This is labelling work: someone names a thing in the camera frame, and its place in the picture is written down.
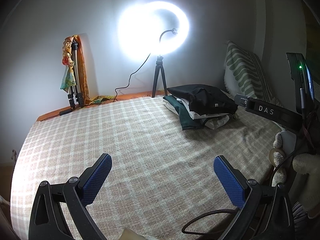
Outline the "white gloved right hand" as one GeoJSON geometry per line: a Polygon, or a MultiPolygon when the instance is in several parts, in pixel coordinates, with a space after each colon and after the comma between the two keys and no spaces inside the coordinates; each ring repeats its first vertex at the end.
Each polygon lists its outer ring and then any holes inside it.
{"type": "Polygon", "coordinates": [[[272,186],[287,182],[289,199],[298,204],[309,219],[319,218],[319,154],[290,153],[295,149],[296,135],[289,131],[278,132],[269,153],[270,163],[278,168],[272,186]]]}

